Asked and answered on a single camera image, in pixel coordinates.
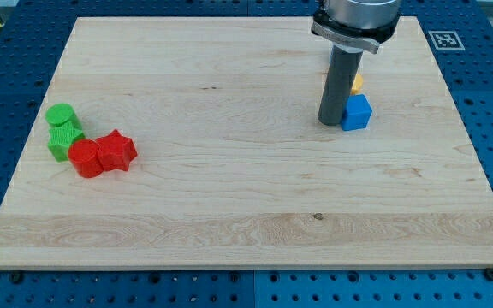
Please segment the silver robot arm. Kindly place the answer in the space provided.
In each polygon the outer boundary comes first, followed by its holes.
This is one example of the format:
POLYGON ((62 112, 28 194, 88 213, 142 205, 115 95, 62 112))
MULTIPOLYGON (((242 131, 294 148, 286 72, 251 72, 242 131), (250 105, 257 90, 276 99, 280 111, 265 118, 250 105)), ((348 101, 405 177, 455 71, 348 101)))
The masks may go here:
POLYGON ((325 0, 313 15, 312 33, 347 53, 377 54, 400 17, 401 0, 325 0))

